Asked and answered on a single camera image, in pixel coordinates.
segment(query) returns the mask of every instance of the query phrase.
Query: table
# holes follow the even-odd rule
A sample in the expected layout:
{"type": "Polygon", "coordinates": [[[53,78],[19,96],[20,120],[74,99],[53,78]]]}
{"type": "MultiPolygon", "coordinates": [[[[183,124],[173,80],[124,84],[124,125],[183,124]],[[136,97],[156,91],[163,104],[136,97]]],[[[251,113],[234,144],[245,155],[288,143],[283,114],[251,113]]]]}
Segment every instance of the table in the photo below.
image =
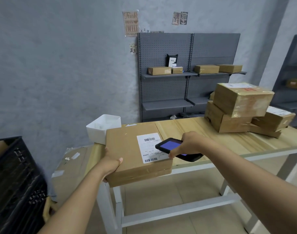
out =
{"type": "MultiPolygon", "coordinates": [[[[196,131],[203,136],[212,138],[220,144],[223,144],[249,161],[288,155],[288,158],[279,170],[277,176],[290,182],[297,172],[297,129],[292,127],[284,129],[281,136],[276,139],[248,132],[217,133],[209,122],[202,117],[146,123],[155,123],[164,140],[169,137],[181,139],[183,133],[196,131]]],[[[88,171],[104,156],[104,147],[105,146],[101,144],[94,144],[86,167],[86,173],[88,173],[88,171]]],[[[187,162],[175,157],[173,160],[172,173],[170,175],[214,167],[213,163],[205,156],[196,162],[187,162]]],[[[124,216],[120,188],[114,187],[113,189],[116,201],[115,212],[111,202],[108,184],[102,182],[97,196],[97,202],[108,234],[121,234],[123,227],[239,201],[241,201],[252,214],[252,217],[245,225],[246,231],[248,233],[253,233],[260,225],[260,221],[256,215],[244,201],[241,200],[240,196],[234,190],[234,193],[228,194],[231,188],[225,180],[220,190],[221,196],[219,197],[129,216],[124,216]]]]}

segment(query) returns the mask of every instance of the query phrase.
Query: black handheld device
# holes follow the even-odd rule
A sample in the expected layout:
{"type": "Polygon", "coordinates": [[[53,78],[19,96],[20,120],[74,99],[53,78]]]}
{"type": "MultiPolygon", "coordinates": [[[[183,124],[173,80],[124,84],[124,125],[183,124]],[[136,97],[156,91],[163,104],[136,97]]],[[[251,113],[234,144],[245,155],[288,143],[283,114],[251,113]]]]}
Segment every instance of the black handheld device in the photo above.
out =
{"type": "MultiPolygon", "coordinates": [[[[174,139],[174,138],[168,138],[157,145],[155,145],[155,148],[164,152],[164,153],[170,153],[170,150],[175,149],[178,147],[183,141],[179,139],[174,139]]],[[[179,154],[176,157],[180,158],[184,161],[188,162],[194,162],[200,159],[202,156],[204,156],[201,153],[196,153],[196,154],[179,154]]]]}

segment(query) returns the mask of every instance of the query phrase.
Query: white plastic bin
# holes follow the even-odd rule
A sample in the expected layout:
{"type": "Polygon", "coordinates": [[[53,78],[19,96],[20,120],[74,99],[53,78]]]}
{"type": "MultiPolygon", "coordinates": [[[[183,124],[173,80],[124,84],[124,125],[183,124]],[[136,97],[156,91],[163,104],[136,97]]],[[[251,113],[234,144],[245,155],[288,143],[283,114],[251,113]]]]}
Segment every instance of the white plastic bin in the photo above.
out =
{"type": "Polygon", "coordinates": [[[86,125],[89,139],[94,143],[105,144],[106,130],[121,127],[119,116],[103,114],[90,124],[86,125]]]}

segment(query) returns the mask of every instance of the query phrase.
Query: hand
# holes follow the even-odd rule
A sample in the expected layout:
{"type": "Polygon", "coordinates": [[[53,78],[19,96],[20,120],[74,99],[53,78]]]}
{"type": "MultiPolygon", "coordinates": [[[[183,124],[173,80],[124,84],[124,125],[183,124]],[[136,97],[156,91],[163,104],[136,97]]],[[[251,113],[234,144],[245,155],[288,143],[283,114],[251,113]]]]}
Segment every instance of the hand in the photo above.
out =
{"type": "Polygon", "coordinates": [[[195,154],[203,153],[203,147],[212,144],[213,140],[201,136],[195,131],[190,131],[182,135],[183,142],[181,145],[171,150],[169,153],[169,158],[174,158],[179,154],[195,154]]]}
{"type": "Polygon", "coordinates": [[[123,158],[120,159],[113,159],[111,157],[111,153],[109,149],[105,148],[105,156],[96,164],[97,170],[100,169],[102,172],[103,177],[113,173],[119,165],[123,162],[123,158]]]}

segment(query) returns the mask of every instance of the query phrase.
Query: device screen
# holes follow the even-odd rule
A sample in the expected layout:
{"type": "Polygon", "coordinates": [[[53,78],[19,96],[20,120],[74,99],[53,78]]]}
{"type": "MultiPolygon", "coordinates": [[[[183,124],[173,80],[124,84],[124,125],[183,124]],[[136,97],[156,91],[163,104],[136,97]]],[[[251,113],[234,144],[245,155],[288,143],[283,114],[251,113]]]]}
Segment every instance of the device screen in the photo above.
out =
{"type": "Polygon", "coordinates": [[[176,147],[178,147],[180,145],[180,143],[174,142],[174,141],[168,141],[164,144],[161,145],[162,148],[164,149],[169,149],[169,150],[173,150],[176,147]]]}

